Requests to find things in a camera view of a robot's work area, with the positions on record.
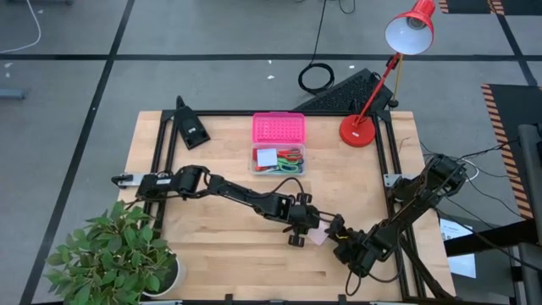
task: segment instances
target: lamp base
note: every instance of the lamp base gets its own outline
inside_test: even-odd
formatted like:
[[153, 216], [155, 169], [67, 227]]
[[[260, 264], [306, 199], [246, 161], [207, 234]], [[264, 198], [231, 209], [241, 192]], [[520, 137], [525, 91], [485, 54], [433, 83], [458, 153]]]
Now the lamp base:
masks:
[[340, 123], [339, 134], [344, 143], [351, 147], [365, 147], [369, 145], [376, 135], [373, 121], [364, 118], [358, 125], [354, 125], [358, 114], [351, 114]]

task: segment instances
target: clear plastic box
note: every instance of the clear plastic box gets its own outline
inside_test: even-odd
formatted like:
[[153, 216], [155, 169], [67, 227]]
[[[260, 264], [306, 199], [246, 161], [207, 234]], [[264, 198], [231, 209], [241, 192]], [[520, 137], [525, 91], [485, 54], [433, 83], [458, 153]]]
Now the clear plastic box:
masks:
[[[286, 112], [257, 113], [252, 117], [252, 150], [250, 170], [255, 175], [304, 175], [307, 167], [305, 146], [305, 116]], [[275, 148], [278, 152], [291, 151], [291, 159], [277, 168], [257, 167], [257, 149]]]

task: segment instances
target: sticky note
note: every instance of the sticky note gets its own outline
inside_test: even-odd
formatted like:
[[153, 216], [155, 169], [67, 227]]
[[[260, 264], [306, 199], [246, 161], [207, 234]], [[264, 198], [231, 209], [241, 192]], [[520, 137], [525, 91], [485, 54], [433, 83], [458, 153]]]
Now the sticky note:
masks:
[[329, 228], [329, 224], [320, 220], [320, 224], [317, 229], [309, 229], [307, 232], [307, 237], [316, 245], [320, 246], [324, 243], [325, 239], [328, 238], [328, 233], [325, 231]]
[[276, 148], [258, 149], [257, 166], [275, 166], [279, 164]]

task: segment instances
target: black floor stripe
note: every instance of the black floor stripe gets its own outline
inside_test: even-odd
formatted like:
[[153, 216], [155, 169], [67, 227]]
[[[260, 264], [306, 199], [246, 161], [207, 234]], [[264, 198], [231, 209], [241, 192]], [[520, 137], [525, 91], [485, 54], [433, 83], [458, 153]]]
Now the black floor stripe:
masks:
[[94, 97], [92, 98], [91, 106], [88, 109], [85, 123], [83, 124], [83, 128], [79, 135], [79, 140], [77, 141], [77, 145], [75, 146], [74, 155], [69, 162], [68, 172], [64, 177], [62, 188], [60, 189], [60, 193], [58, 194], [58, 199], [54, 206], [53, 214], [49, 219], [49, 224], [47, 225], [45, 235], [43, 236], [43, 240], [41, 241], [40, 249], [38, 250], [38, 253], [36, 255], [36, 260], [34, 261], [34, 264], [32, 266], [30, 276], [26, 281], [26, 286], [19, 302], [20, 305], [31, 304], [34, 298], [34, 294], [36, 293], [36, 288], [40, 281], [41, 273], [43, 272], [43, 268], [45, 267], [45, 259], [51, 251], [51, 246], [53, 245], [54, 237], [57, 234], [60, 219], [62, 218], [64, 208], [66, 207], [66, 202], [68, 201], [69, 192], [71, 191], [71, 187], [74, 184], [75, 175], [77, 173], [77, 169], [79, 168], [79, 164], [85, 150], [86, 142], [88, 141], [88, 136], [91, 133], [92, 124], [94, 123], [94, 119], [96, 118], [98, 107], [100, 106], [100, 102], [102, 101], [103, 92], [108, 83], [109, 74], [111, 73], [111, 68], [113, 67], [114, 62], [113, 56], [119, 50], [120, 41], [122, 40], [124, 30], [126, 29], [126, 24], [128, 23], [131, 10], [134, 6], [134, 1], [135, 0], [128, 0], [124, 9], [122, 20], [120, 21], [119, 28], [117, 29], [117, 34], [115, 35], [113, 45], [111, 46], [111, 50], [109, 52], [109, 59], [105, 63], [102, 76], [98, 81]]
[[501, 14], [497, 14], [497, 19], [501, 24], [502, 30], [505, 32], [506, 39], [508, 40], [508, 43], [510, 43], [510, 47], [514, 52], [514, 55], [517, 57], [517, 62], [519, 63], [519, 67], [523, 72], [523, 77], [525, 77], [527, 84], [529, 86], [537, 86], [538, 84], [533, 76], [533, 72], [531, 72], [531, 69], [528, 67], [527, 60], [524, 58], [522, 50], [517, 44], [516, 37], [514, 37], [512, 29], [510, 28], [508, 21], [506, 21], [506, 17]]
[[[126, 61], [235, 61], [235, 60], [311, 60], [312, 54], [117, 54], [113, 60]], [[316, 60], [365, 60], [385, 61], [390, 54], [319, 54]], [[104, 54], [0, 54], [0, 60], [60, 60], [60, 61], [86, 61], [108, 60], [109, 55]], [[406, 61], [443, 61], [443, 62], [511, 62], [519, 61], [542, 61], [542, 55], [408, 55]]]

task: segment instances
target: potted plant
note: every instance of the potted plant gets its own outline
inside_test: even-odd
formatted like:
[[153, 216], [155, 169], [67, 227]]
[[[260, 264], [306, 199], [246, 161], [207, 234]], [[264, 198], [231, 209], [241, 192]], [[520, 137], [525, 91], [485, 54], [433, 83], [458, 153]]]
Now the potted plant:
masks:
[[116, 202], [110, 214], [88, 219], [85, 229], [68, 234], [66, 243], [47, 258], [49, 292], [68, 304], [138, 304], [141, 294], [162, 295], [179, 279], [179, 260], [167, 242], [154, 238], [151, 217], [139, 207]]

